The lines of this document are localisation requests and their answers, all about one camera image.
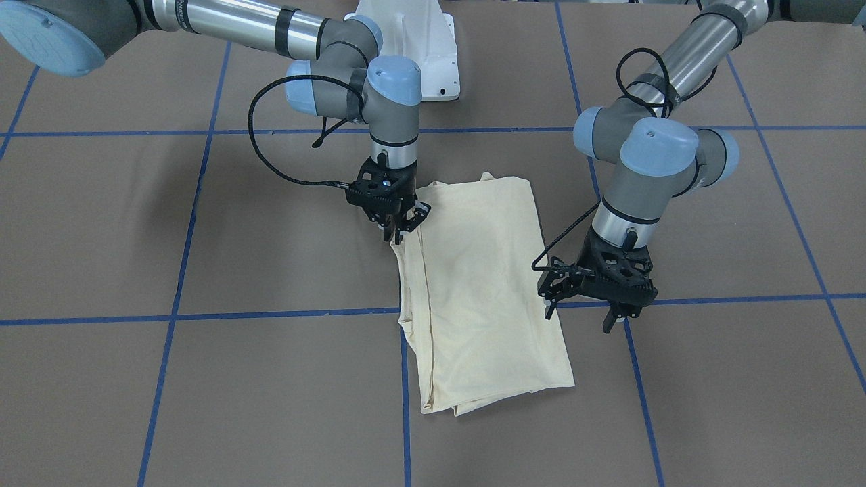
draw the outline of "cloth fold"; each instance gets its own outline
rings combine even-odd
[[[543,250],[529,181],[417,190],[427,220],[392,245],[399,323],[417,357],[422,413],[456,416],[523,393],[574,386],[559,317],[544,319],[530,263]]]

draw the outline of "blue tape line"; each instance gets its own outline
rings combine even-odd
[[[6,154],[6,147],[9,146],[9,141],[12,139],[12,134],[15,133],[15,126],[18,125],[18,119],[21,118],[21,112],[24,111],[24,104],[27,103],[28,97],[30,97],[30,89],[33,87],[34,81],[36,81],[36,75],[39,73],[39,67],[36,66],[33,68],[33,72],[30,73],[30,79],[27,81],[27,86],[24,88],[24,93],[21,95],[21,99],[18,101],[18,108],[15,110],[15,116],[12,117],[12,122],[9,124],[9,130],[6,131],[5,137],[3,137],[3,144],[0,146],[0,160],[3,160],[4,154]]]
[[[755,130],[754,126],[690,126],[694,130],[711,128],[716,130]],[[866,125],[821,125],[821,126],[766,126],[761,130],[866,130]],[[573,127],[431,127],[422,128],[421,133],[520,133],[520,132],[571,132]],[[333,133],[369,133],[367,128],[339,128]],[[53,131],[53,132],[0,132],[0,137],[141,137],[146,135],[208,135],[208,130],[114,130],[114,131]],[[214,135],[246,135],[247,130],[230,128],[214,130]],[[318,128],[280,128],[255,130],[261,135],[283,135],[296,133],[319,134]]]
[[[776,167],[776,162],[773,159],[772,154],[770,153],[770,147],[766,143],[764,132],[758,124],[758,117],[755,116],[755,112],[752,109],[752,103],[749,101],[748,95],[746,95],[746,89],[743,87],[740,75],[737,73],[737,68],[734,66],[734,60],[731,59],[730,55],[727,56],[727,64],[731,67],[731,74],[734,75],[734,80],[737,82],[737,87],[740,89],[740,94],[742,94],[743,101],[746,103],[746,109],[749,112],[749,116],[752,117],[752,123],[755,125],[755,129],[758,131],[758,137],[760,138],[760,143],[764,148],[764,153],[766,155],[767,161],[769,161],[770,163],[772,174],[776,178],[776,184],[779,186],[779,190],[782,192],[782,198],[785,200],[785,206],[787,206],[788,208],[788,213],[791,214],[791,220],[794,222],[794,227],[797,229],[797,234],[800,237],[800,242],[803,244],[803,249],[806,252],[806,256],[809,257],[809,264],[812,267],[812,272],[814,272],[815,278],[818,280],[818,286],[821,288],[824,299],[827,301],[827,308],[830,309],[830,315],[832,315],[833,321],[836,324],[836,329],[839,332],[839,336],[842,338],[842,343],[845,346],[845,351],[848,352],[848,358],[851,360],[851,365],[854,367],[857,378],[860,380],[860,387],[863,389],[863,393],[866,394],[866,378],[863,377],[863,370],[860,368],[860,363],[857,361],[857,357],[854,354],[854,349],[851,347],[851,344],[848,341],[848,335],[845,333],[845,329],[842,326],[842,321],[839,320],[839,315],[836,312],[836,306],[833,304],[833,300],[830,298],[830,293],[827,291],[827,286],[824,284],[824,278],[821,276],[821,271],[818,269],[818,263],[816,262],[815,257],[812,255],[809,242],[806,240],[806,235],[803,232],[803,228],[800,226],[799,218],[797,218],[797,213],[794,211],[794,206],[791,203],[791,199],[788,198],[788,191],[785,189],[785,183],[782,181],[782,177],[779,174],[779,169]]]
[[[559,2],[554,3],[556,9],[556,22],[559,24],[559,38],[562,40],[562,49],[565,51],[565,64],[568,67],[568,77],[572,81],[572,93],[574,95],[574,105],[578,109],[578,116],[583,113],[580,103],[580,93],[578,92],[578,82],[574,78],[574,67],[572,66],[572,55],[568,49],[568,40],[565,38],[565,26],[562,23],[562,12],[559,10]],[[595,162],[592,158],[586,157],[586,164],[590,168],[590,179],[592,180],[592,190],[595,192],[596,200],[601,200],[601,191],[598,189],[598,177],[595,171]]]
[[[194,313],[178,315],[178,321],[243,320],[260,318],[300,318],[304,316],[396,315],[400,308],[311,309],[299,311],[262,311],[247,313]]]
[[[840,293],[830,295],[831,299],[866,299],[866,293]]]
[[[403,327],[400,333],[400,367],[403,379],[403,483],[405,487],[412,486],[412,453],[409,416],[409,360],[406,350],[406,337]]]
[[[171,315],[89,316],[80,318],[24,318],[20,320],[0,320],[0,327],[76,325],[96,323],[143,323],[149,321],[170,321],[171,318]]]
[[[204,154],[202,155],[202,165],[198,172],[198,182],[196,184],[196,194],[192,200],[192,211],[190,212],[190,224],[186,231],[186,243],[184,244],[184,255],[180,261],[180,271],[178,272],[178,290],[174,296],[174,303],[171,306],[171,314],[176,315],[180,309],[180,298],[184,290],[184,279],[186,278],[186,265],[190,258],[190,248],[192,246],[192,235],[196,228],[196,210],[198,207],[198,197],[202,191],[202,180],[207,171],[208,158],[210,156],[210,146],[213,142],[213,132],[217,125],[217,114],[219,113],[219,102],[223,95],[223,84],[225,82],[225,72],[229,66],[229,55],[231,54],[231,42],[226,42],[225,52],[223,54],[223,65],[220,68],[219,81],[216,84],[216,94],[214,95],[213,109],[210,113],[210,125],[208,127],[208,139],[204,143]],[[163,358],[159,366],[159,377],[157,378],[157,389],[153,396],[153,408],[151,409],[151,418],[147,426],[147,437],[145,438],[145,449],[141,455],[141,467],[139,468],[138,487],[144,487],[145,478],[147,476],[147,465],[150,462],[151,448],[153,446],[153,434],[156,431],[157,418],[159,416],[159,403],[162,400],[162,390],[165,383],[165,373],[168,368],[168,360],[171,355],[171,342],[174,338],[175,320],[169,322],[168,330],[165,333],[165,347],[163,349]]]
[[[683,304],[729,304],[737,302],[784,302],[784,301],[816,301],[823,300],[824,295],[759,295],[735,297],[692,297],[679,299],[658,299],[653,306],[671,306]]]
[[[153,433],[157,427],[157,416],[159,415],[159,403],[162,401],[162,390],[165,384],[165,372],[168,369],[168,356],[171,352],[171,341],[174,338],[174,321],[169,322],[165,332],[165,345],[163,346],[162,360],[159,362],[159,375],[157,376],[157,389],[153,394],[153,406],[151,406],[151,418],[147,424],[147,436],[145,437],[145,450],[141,455],[141,467],[139,468],[138,487],[144,487],[147,475],[147,464],[151,459],[151,447],[153,446]]]
[[[820,301],[824,295],[760,295],[734,297],[692,297],[657,299],[653,306],[682,306],[701,304],[729,304],[737,302],[791,302]],[[866,293],[831,294],[830,299],[866,299]],[[605,308],[607,302],[561,302],[559,308]],[[20,327],[38,325],[73,325],[85,323],[135,323],[148,321],[207,321],[207,320],[253,320],[261,318],[301,318],[305,316],[354,316],[354,315],[397,315],[400,308],[346,308],[346,309],[302,309],[288,311],[249,311],[235,313],[188,313],[177,315],[129,315],[129,316],[82,316],[72,318],[23,318],[0,320],[0,327]]]
[[[143,135],[208,135],[207,130],[116,130],[74,132],[16,132],[13,137],[140,137]]]
[[[637,352],[635,351],[635,342],[631,337],[631,325],[629,319],[623,321],[625,328],[625,340],[629,343],[629,354],[631,355],[631,368],[635,373],[635,384],[637,385],[637,396],[641,400],[641,409],[643,410],[643,424],[647,429],[647,438],[649,439],[649,450],[652,452],[652,463],[656,467],[656,480],[658,487],[664,487],[664,474],[662,473],[662,460],[658,456],[658,446],[656,444],[656,434],[652,428],[652,418],[650,417],[650,407],[647,404],[646,393],[643,390],[643,377],[641,376],[641,367],[637,362]]]
[[[767,125],[760,130],[866,130],[866,125]]]
[[[857,14],[856,17],[854,17],[853,25],[862,25],[866,27],[866,5],[864,5],[863,8],[860,9],[860,13]]]

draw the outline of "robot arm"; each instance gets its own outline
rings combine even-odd
[[[700,90],[703,80],[746,36],[771,20],[866,23],[864,0],[707,3],[655,63],[627,87],[621,85],[621,98],[578,117],[575,146],[617,166],[577,262],[566,265],[553,257],[539,280],[547,317],[558,302],[575,295],[605,300],[611,309],[603,330],[610,333],[616,321],[638,317],[655,300],[647,244],[668,202],[723,180],[734,171],[740,155],[729,133],[693,131],[667,116]],[[651,53],[636,49],[632,54],[640,51]]]
[[[430,207],[415,196],[420,69],[408,58],[379,56],[382,32],[372,19],[334,20],[260,0],[0,2],[0,33],[58,75],[86,75],[155,29],[182,29],[299,60],[282,81],[293,108],[370,126],[370,157],[355,182],[339,186],[349,203],[380,226],[385,241],[397,244],[401,232],[426,217]]]

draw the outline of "metal tube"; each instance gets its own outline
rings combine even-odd
[[[276,52],[276,20],[281,8],[257,0],[191,0],[189,25],[198,33]]]
[[[625,237],[629,230],[634,230],[637,234],[635,241],[635,249],[646,247],[652,238],[652,234],[656,231],[658,222],[651,224],[636,224],[625,218],[618,217],[608,210],[606,205],[599,205],[596,211],[596,216],[592,219],[592,229],[596,231],[599,237],[605,242],[617,247],[622,247],[625,243]]]
[[[148,20],[154,27],[165,32],[175,32],[180,29],[175,16],[175,0],[142,0]]]
[[[698,16],[662,54],[670,74],[670,84],[680,96],[688,96],[709,76],[719,62],[737,47],[740,34],[747,36],[766,23],[769,11],[766,0],[719,0],[737,10],[745,19],[745,32],[738,33],[734,22],[721,15]],[[646,71],[662,77],[662,69],[653,62]],[[638,82],[629,93],[651,104],[664,102],[664,95],[645,82]],[[655,108],[656,115],[662,109]]]
[[[722,16],[698,17],[662,54],[670,84],[680,96],[692,93],[736,43],[737,29],[729,20]],[[662,76],[662,69],[653,62],[647,73]],[[647,83],[635,84],[629,93],[648,103],[664,102],[662,92]],[[655,110],[656,114],[662,112],[660,107]]]
[[[106,58],[120,50],[139,32],[130,4],[118,0],[28,0],[75,26],[99,46]]]
[[[853,23],[866,12],[866,0],[769,0],[769,21]]]
[[[323,17],[297,11],[288,25],[288,52],[295,59],[316,59]]]
[[[378,160],[378,156],[384,153],[388,160],[388,169],[403,169],[418,162],[418,141],[408,146],[392,147],[383,146],[371,138],[370,157]]]

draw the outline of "black cable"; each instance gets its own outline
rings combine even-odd
[[[342,127],[343,125],[345,125],[345,123],[346,123],[347,121],[349,121],[349,119],[343,119],[343,120],[340,120],[339,122],[333,124],[333,125],[331,126],[331,128],[326,129],[326,127],[327,127],[327,117],[322,117],[322,133],[321,133],[321,135],[319,136],[319,138],[316,139],[315,142],[313,142],[312,148],[313,148],[313,149],[318,149],[319,147],[322,147],[322,143],[325,142],[325,137],[327,137],[328,135],[331,135],[331,133],[333,133],[334,130],[337,130],[338,128],[340,128],[340,127]]]
[[[542,250],[541,255],[535,257],[535,260],[533,260],[533,270],[559,270],[556,267],[550,267],[550,266],[538,267],[538,263],[541,262],[541,259],[543,259],[547,255],[547,252],[549,252],[550,249],[552,249],[554,245],[558,244],[560,240],[565,238],[566,235],[568,235],[572,230],[574,230],[574,227],[578,226],[580,224],[580,222],[586,220],[586,217],[589,217],[592,214],[592,212],[595,211],[596,208],[598,208],[599,203],[600,202],[597,201],[596,204],[594,204],[592,206],[592,208],[587,210],[586,213],[584,213],[583,215],[580,216],[580,218],[575,220],[573,224],[569,225],[569,227],[566,228],[564,232],[560,233],[559,237],[554,238],[553,241],[550,242],[550,245],[547,245],[544,248],[544,250]]]
[[[274,165],[271,164],[270,161],[268,161],[268,158],[266,158],[264,156],[264,154],[262,153],[262,150],[259,148],[258,142],[256,142],[256,140],[255,140],[255,129],[253,128],[253,115],[255,114],[255,106],[258,105],[259,100],[268,91],[270,91],[270,90],[272,90],[272,89],[274,89],[274,88],[276,88],[282,84],[285,84],[285,83],[288,83],[291,81],[304,81],[304,80],[325,81],[325,82],[333,83],[335,85],[339,85],[339,86],[351,91],[355,96],[358,97],[359,112],[363,112],[363,110],[364,110],[364,97],[361,95],[361,93],[356,88],[350,86],[348,83],[345,83],[345,82],[338,80],[336,78],[331,78],[329,76],[321,76],[321,75],[287,76],[285,78],[280,78],[279,80],[271,81],[267,86],[265,86],[264,88],[259,90],[259,92],[257,94],[255,94],[255,96],[253,97],[253,100],[249,103],[249,112],[247,115],[247,131],[249,132],[249,141],[253,145],[253,150],[255,151],[255,155],[259,156],[259,159],[262,160],[262,162],[265,164],[265,166],[267,166],[268,169],[270,169],[272,172],[274,172],[274,174],[285,179],[286,181],[289,181],[291,183],[295,183],[297,185],[331,186],[331,187],[340,188],[340,189],[345,190],[349,187],[349,183],[345,183],[342,181],[305,181],[304,179],[292,178],[291,176],[287,175],[286,173],[284,173],[284,172],[280,171],[279,169],[277,169],[276,167],[274,167]]]
[[[689,100],[691,100],[692,97],[694,97],[696,94],[699,94],[699,93],[700,93],[704,88],[706,88],[707,85],[709,84],[709,82],[711,82],[711,81],[713,80],[713,78],[715,78],[715,72],[716,72],[718,69],[719,69],[718,66],[716,66],[715,68],[713,68],[713,71],[710,72],[709,76],[707,77],[707,80],[704,81],[703,84],[701,84],[701,85],[700,85],[700,86],[699,86],[695,91],[689,93],[689,94],[686,95],[686,96],[683,96],[683,97],[680,99],[680,103],[683,103],[684,101],[689,101]]]
[[[670,86],[670,72],[668,71],[667,64],[664,63],[664,60],[662,59],[662,57],[657,52],[655,52],[654,50],[649,49],[649,48],[637,48],[637,49],[632,50],[629,54],[623,56],[623,59],[621,59],[619,61],[619,64],[617,65],[617,85],[619,86],[619,89],[623,92],[623,96],[625,96],[626,98],[628,98],[631,101],[634,101],[636,104],[640,105],[641,107],[646,107],[649,109],[660,107],[662,109],[661,117],[663,119],[666,119],[670,116],[671,112],[674,111],[673,101],[668,99],[667,93],[662,93],[662,95],[664,96],[664,101],[662,103],[648,103],[647,101],[644,101],[644,100],[636,97],[635,95],[629,93],[628,88],[623,85],[623,78],[622,78],[623,65],[633,55],[635,55],[637,53],[642,53],[642,52],[649,54],[656,59],[656,62],[658,62],[659,67],[661,67],[661,69],[662,69],[662,77],[664,79],[665,87]],[[695,95],[699,94],[704,88],[706,88],[709,85],[709,83],[713,80],[713,78],[715,78],[715,73],[716,73],[716,71],[718,71],[718,69],[719,69],[718,66],[713,68],[713,71],[710,72],[707,79],[695,91],[693,91],[693,92],[687,94],[686,96],[683,96],[682,98],[680,98],[680,103],[683,103],[684,101],[691,100]]]
[[[648,103],[647,101],[641,100],[640,98],[636,97],[635,95],[629,93],[628,88],[626,88],[625,85],[623,84],[623,75],[622,75],[623,65],[633,55],[638,54],[638,53],[646,53],[646,54],[653,56],[656,59],[656,62],[658,62],[659,67],[662,68],[662,78],[664,79],[664,87],[665,87],[665,93],[662,93],[662,96],[664,97],[662,103]],[[662,59],[662,57],[657,52],[655,52],[654,50],[652,50],[650,48],[633,49],[633,50],[631,50],[631,52],[629,54],[624,55],[623,59],[619,60],[619,64],[617,65],[617,86],[619,86],[619,90],[621,92],[623,92],[624,97],[635,102],[637,105],[640,105],[641,107],[646,107],[650,110],[652,110],[653,108],[661,108],[662,109],[661,117],[663,119],[668,118],[670,116],[670,113],[674,110],[674,102],[668,99],[668,94],[667,94],[667,89],[670,86],[670,72],[668,72],[668,66],[664,63],[664,60]]]

